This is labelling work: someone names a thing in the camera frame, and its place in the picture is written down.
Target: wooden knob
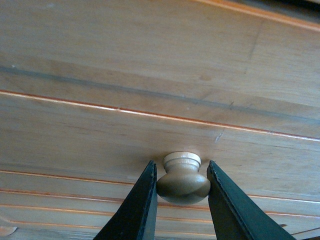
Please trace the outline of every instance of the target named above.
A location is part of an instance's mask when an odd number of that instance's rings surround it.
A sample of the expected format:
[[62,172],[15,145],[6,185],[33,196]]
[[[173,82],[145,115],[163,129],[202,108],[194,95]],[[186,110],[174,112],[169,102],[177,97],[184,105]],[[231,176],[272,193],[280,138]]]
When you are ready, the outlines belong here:
[[201,159],[198,155],[179,151],[163,159],[166,175],[156,183],[157,193],[170,203],[195,204],[210,191],[210,181],[199,173]]

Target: groove line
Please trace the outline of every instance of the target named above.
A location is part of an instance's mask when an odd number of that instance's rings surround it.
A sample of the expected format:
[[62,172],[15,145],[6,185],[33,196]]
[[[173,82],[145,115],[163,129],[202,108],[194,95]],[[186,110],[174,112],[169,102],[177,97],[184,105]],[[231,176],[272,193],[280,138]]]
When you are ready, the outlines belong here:
[[[3,191],[0,188],[0,193],[8,193],[6,191]],[[121,204],[124,199],[115,198],[118,201],[114,201],[115,203]],[[159,207],[166,208],[167,205],[166,203],[159,202]],[[54,208],[54,207],[40,207],[40,206],[26,206],[26,205],[13,205],[13,204],[0,204],[0,207],[4,208],[25,208],[25,209],[39,209],[39,210],[44,210],[44,211],[60,211],[60,212],[70,212],[70,213],[83,213],[83,214],[92,214],[92,215],[106,215],[106,216],[113,216],[114,212],[100,212],[100,211],[90,211],[90,210],[76,210],[76,209],[64,209],[64,208]],[[193,209],[193,210],[205,210],[209,211],[209,207],[206,206],[187,206],[184,207],[184,209]],[[320,219],[320,216],[318,215],[310,215],[310,214],[297,214],[297,213],[289,213],[289,212],[276,212],[276,211],[264,211],[267,215],[275,215],[275,216],[289,216],[289,217],[299,217],[299,218],[314,218],[314,219]],[[159,219],[163,220],[171,220],[171,221],[181,221],[181,222],[199,222],[199,221],[206,221],[202,219],[190,219],[189,218],[175,218],[175,217],[159,217]]]
[[[63,223],[44,223],[44,222],[30,222],[30,221],[17,221],[17,220],[8,220],[11,224],[20,224],[20,225],[39,225],[39,226],[48,226],[48,227],[63,227],[63,228],[79,228],[79,229],[97,229],[101,230],[102,226],[85,226],[85,225],[71,225]],[[211,233],[198,233],[198,232],[178,232],[178,231],[159,231],[155,230],[156,234],[173,234],[173,235],[195,235],[195,236],[208,236],[215,237],[215,234]]]
[[306,230],[306,231],[296,232],[296,233],[293,233],[291,235],[304,234],[304,233],[312,232],[312,231],[315,231],[315,230],[320,230],[320,227],[309,229],[309,230]]
[[160,113],[154,113],[154,112],[148,112],[148,111],[140,111],[140,110],[134,110],[134,109],[124,108],[124,107],[115,107],[115,106],[109,106],[109,105],[94,104],[94,103],[87,103],[82,101],[66,100],[66,99],[55,98],[55,97],[7,91],[3,89],[0,90],[0,95],[13,96],[13,97],[25,98],[25,99],[31,99],[31,100],[39,100],[39,101],[45,101],[50,103],[56,103],[56,104],[66,104],[66,105],[78,106],[83,108],[92,108],[92,109],[98,109],[103,111],[114,111],[118,113],[144,116],[144,117],[150,117],[150,118],[156,118],[156,119],[165,119],[165,120],[171,120],[171,121],[177,121],[177,122],[183,122],[183,123],[189,123],[189,124],[204,125],[209,127],[240,130],[245,132],[266,134],[266,135],[277,136],[277,137],[286,137],[286,138],[292,138],[292,139],[320,142],[320,138],[316,138],[316,137],[302,136],[302,135],[290,134],[290,133],[279,132],[279,131],[270,131],[270,130],[253,128],[253,127],[238,126],[233,124],[204,121],[204,120],[199,120],[194,118],[172,116],[172,115],[166,115],[166,114],[160,114]]
[[[44,178],[53,178],[53,179],[64,179],[64,180],[73,180],[73,181],[83,181],[83,182],[90,182],[90,183],[103,183],[103,184],[114,184],[114,185],[124,185],[124,186],[133,186],[134,185],[134,183],[131,183],[131,182],[98,180],[98,179],[91,179],[91,178],[60,176],[60,175],[51,175],[51,174],[44,174],[44,173],[33,173],[33,172],[1,170],[1,169],[0,169],[0,173],[23,175],[23,176],[34,176],[34,177],[44,177]],[[11,189],[8,189],[7,191],[14,191],[14,193],[17,193],[17,191],[20,192],[20,193],[24,193],[25,192],[24,190],[11,190]],[[256,198],[256,199],[271,199],[271,200],[280,200],[280,201],[291,201],[291,202],[300,202],[300,203],[320,204],[320,201],[314,201],[314,200],[304,200],[304,199],[276,197],[276,196],[264,196],[264,195],[255,195],[255,194],[248,194],[248,196],[250,198]]]
[[99,183],[99,184],[126,185],[126,186],[133,186],[134,185],[134,183],[131,183],[131,182],[99,180],[99,179],[90,179],[90,178],[85,178],[85,177],[61,176],[61,175],[24,172],[24,171],[12,171],[12,170],[1,170],[0,169],[0,173],[33,176],[33,177],[44,177],[44,178],[50,178],[50,179],[73,180],[73,181],[82,181],[82,182]]
[[272,20],[275,22],[288,24],[291,26],[299,27],[299,28],[312,30],[315,32],[320,32],[320,24],[313,23],[306,20],[301,20],[291,16],[286,16],[280,13],[263,10],[253,6],[247,6],[237,2],[232,2],[228,0],[192,0],[192,1],[236,11],[243,14],[248,14],[251,16],[260,17],[267,20]]

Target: wood grain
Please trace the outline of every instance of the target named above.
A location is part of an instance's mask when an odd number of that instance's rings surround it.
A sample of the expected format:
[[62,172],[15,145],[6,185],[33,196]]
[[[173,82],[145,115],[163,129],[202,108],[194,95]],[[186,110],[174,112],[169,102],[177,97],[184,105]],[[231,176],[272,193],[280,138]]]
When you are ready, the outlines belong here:
[[[161,177],[189,151],[319,235],[318,24],[215,0],[3,1],[0,19],[0,226],[96,233],[149,160]],[[159,238],[215,238],[206,200],[157,217]]]

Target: scratch mark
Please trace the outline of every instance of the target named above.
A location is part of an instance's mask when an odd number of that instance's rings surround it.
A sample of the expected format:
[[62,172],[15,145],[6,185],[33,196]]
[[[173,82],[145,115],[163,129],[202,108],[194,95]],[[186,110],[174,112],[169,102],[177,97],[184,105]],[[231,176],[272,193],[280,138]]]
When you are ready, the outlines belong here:
[[229,109],[230,109],[230,110],[232,110],[234,103],[235,103],[235,101],[233,101],[233,102],[230,104],[230,106],[229,106]]
[[223,129],[222,133],[220,133],[220,134],[215,138],[214,143],[216,143],[216,142],[219,141],[219,139],[221,138],[221,136],[224,134],[224,131],[225,131],[225,130]]

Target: light wood surface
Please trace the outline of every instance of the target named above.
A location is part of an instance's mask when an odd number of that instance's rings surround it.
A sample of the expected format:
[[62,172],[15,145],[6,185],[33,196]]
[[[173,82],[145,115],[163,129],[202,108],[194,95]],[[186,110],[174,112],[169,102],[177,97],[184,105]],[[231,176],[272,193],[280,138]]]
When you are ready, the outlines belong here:
[[[97,233],[188,151],[320,235],[320,27],[228,4],[3,1],[0,226]],[[156,236],[215,239],[207,200],[159,198]]]

